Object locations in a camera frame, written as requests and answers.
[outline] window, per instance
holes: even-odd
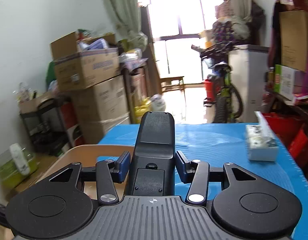
[[[183,75],[184,82],[201,83],[198,53],[191,45],[202,45],[199,33],[216,21],[215,6],[224,0],[138,0],[148,5],[155,56],[161,77]]]

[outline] ribbed black plate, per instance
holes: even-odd
[[[81,231],[64,240],[238,240],[213,223],[205,208],[189,206],[179,196],[125,196],[103,206]]]

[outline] bicycle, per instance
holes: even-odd
[[[204,106],[215,105],[215,117],[213,123],[233,123],[243,113],[243,101],[237,88],[232,84],[232,68],[228,64],[228,52],[233,49],[233,43],[218,43],[207,49],[201,49],[192,45],[192,49],[200,53],[202,63],[205,62],[213,73],[207,76],[213,84],[214,99],[206,98]]]

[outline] green curtain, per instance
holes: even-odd
[[[137,0],[104,0],[104,2],[119,34],[134,48],[144,51],[147,46],[147,36],[140,31],[141,20]]]

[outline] stacked cardboard boxes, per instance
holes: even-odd
[[[113,35],[103,38],[113,43]],[[97,144],[115,125],[129,123],[116,48],[80,51],[73,32],[51,43],[51,51],[58,88],[69,92],[86,143]]]
[[[308,12],[280,13],[282,66],[275,67],[274,91],[289,100],[308,93]]]

